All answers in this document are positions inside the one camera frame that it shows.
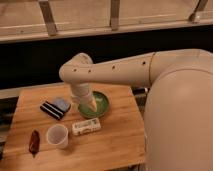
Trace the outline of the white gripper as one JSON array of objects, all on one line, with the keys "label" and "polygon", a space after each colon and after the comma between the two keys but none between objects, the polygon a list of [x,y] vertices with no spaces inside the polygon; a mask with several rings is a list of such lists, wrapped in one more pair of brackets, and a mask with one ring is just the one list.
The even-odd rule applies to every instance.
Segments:
[{"label": "white gripper", "polygon": [[92,90],[88,83],[73,84],[70,86],[72,92],[72,99],[79,104],[86,104],[92,110],[97,110],[97,103],[94,96],[92,96]]}]

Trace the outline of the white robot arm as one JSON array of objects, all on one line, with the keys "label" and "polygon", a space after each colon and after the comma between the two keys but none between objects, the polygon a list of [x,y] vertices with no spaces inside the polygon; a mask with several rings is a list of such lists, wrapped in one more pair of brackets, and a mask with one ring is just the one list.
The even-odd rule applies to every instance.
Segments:
[{"label": "white robot arm", "polygon": [[59,75],[90,108],[92,83],[147,87],[146,171],[213,171],[213,53],[171,50],[97,64],[79,53]]}]

